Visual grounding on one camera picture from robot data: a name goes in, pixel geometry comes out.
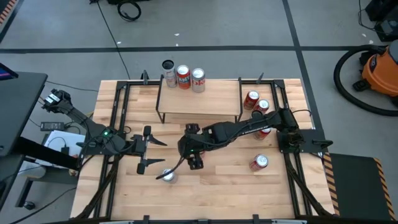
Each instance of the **gray floor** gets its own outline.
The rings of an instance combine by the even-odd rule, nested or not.
[[[381,44],[377,35],[358,25],[357,0],[288,0],[298,39],[302,46],[347,46]],[[364,8],[369,1],[362,1]],[[104,16],[120,47],[175,47],[263,45],[293,46],[282,0],[151,0],[140,2],[142,17],[128,23],[118,16],[115,6],[101,1]],[[371,24],[364,14],[364,23]],[[23,3],[0,49],[52,49],[114,47],[97,5],[82,0],[28,0]],[[337,94],[333,69],[344,54],[339,51],[303,52],[326,137],[335,143],[331,152],[378,157],[382,161],[389,193],[398,212],[398,140],[396,118],[367,113]],[[123,52],[131,78],[146,69],[151,78],[159,77],[160,63],[168,58],[177,64],[204,68],[208,78],[301,78],[296,53],[270,50],[225,50],[194,52]],[[126,79],[117,53],[0,54],[0,62],[24,72],[43,72],[49,80],[81,88],[98,88],[100,80]],[[355,80],[359,65],[350,60],[342,71],[347,85]],[[95,106],[96,94],[48,84],[72,95],[72,102],[83,112]],[[369,103],[390,108],[383,96],[359,95]],[[31,118],[41,121],[68,121],[62,115],[48,114],[36,106]],[[41,142],[45,133],[28,123],[23,136]],[[7,205],[0,213],[5,223],[26,215],[14,208],[24,179],[17,178]],[[70,185],[35,184],[29,200],[41,207]],[[73,192],[23,223],[66,220]]]

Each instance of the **wooden shelf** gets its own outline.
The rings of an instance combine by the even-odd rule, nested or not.
[[[156,110],[159,113],[212,114],[238,117],[242,114],[241,81],[206,80],[206,90],[201,93],[191,88],[169,88],[161,77]]]

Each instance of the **white label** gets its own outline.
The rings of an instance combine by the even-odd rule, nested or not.
[[[57,101],[57,102],[59,102],[60,101],[60,99],[57,97],[57,96],[55,96],[54,94],[50,94],[50,96],[49,97],[51,97],[51,98],[53,98],[55,101]]]
[[[49,102],[49,103],[52,103],[52,102],[53,102],[53,100],[52,100],[50,97],[47,97],[45,100],[46,100],[47,102]]]

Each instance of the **wooden table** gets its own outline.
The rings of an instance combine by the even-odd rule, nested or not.
[[[284,81],[291,110],[307,109],[300,80]],[[109,125],[115,88],[116,81],[101,82],[93,117],[97,123]],[[243,85],[243,95],[248,90],[259,91],[261,98],[270,101],[270,110],[273,110],[269,85]],[[198,123],[202,128],[219,121],[233,121],[231,116],[170,114],[166,123],[161,124],[155,112],[157,91],[157,86],[131,88],[126,126],[132,129],[132,133],[127,137],[142,134],[143,127],[151,125],[152,134],[168,146],[148,145],[147,157],[166,161],[149,166],[145,175],[137,175],[139,158],[125,156],[122,159],[112,220],[142,220],[144,215],[150,215],[151,220],[252,219],[253,214],[259,214],[260,218],[294,217],[284,158],[279,152],[275,130],[263,141],[257,141],[248,134],[226,148],[207,152],[203,160],[204,169],[190,170],[184,162],[176,171],[178,182],[174,185],[155,180],[165,167],[173,167],[177,163],[177,141],[183,135],[186,123]],[[242,120],[249,117],[250,112],[244,111]],[[295,113],[295,117],[300,128],[312,127],[307,112]],[[269,165],[253,173],[248,167],[249,161],[260,153],[269,158]],[[334,213],[321,160],[309,154],[301,154],[301,158],[308,188],[326,210]],[[95,156],[84,166],[71,217],[78,215],[96,192],[102,161],[102,156]],[[300,211],[304,214],[300,192],[298,199]],[[103,202],[102,215],[106,196]]]

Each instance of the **can lid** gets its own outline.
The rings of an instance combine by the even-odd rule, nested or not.
[[[185,75],[189,72],[189,68],[186,65],[180,65],[177,68],[177,72],[181,75]]]
[[[260,98],[260,94],[259,94],[259,92],[257,92],[257,91],[251,90],[251,91],[249,92],[249,97],[250,97],[251,99],[256,100],[256,99]]]
[[[201,68],[195,68],[192,71],[192,76],[195,78],[201,78],[201,77],[205,76],[205,71],[203,71],[203,69],[201,69]]]
[[[170,171],[170,170],[171,170],[171,169],[165,169],[165,170],[163,170],[163,174],[167,173],[167,172]],[[172,180],[173,177],[174,177],[174,172],[172,172],[172,173],[169,174],[169,175],[164,176],[163,179],[169,181],[169,180]]]
[[[266,165],[268,165],[268,159],[265,155],[258,155],[256,158],[256,162],[257,164],[259,164],[259,166],[265,167]]]
[[[269,107],[269,103],[268,103],[267,100],[260,100],[260,101],[259,101],[259,106],[260,106],[261,108],[266,109],[266,108]]]
[[[272,128],[266,128],[261,130],[263,133],[270,133]]]
[[[174,67],[174,62],[172,60],[166,60],[162,63],[164,69],[172,69]]]

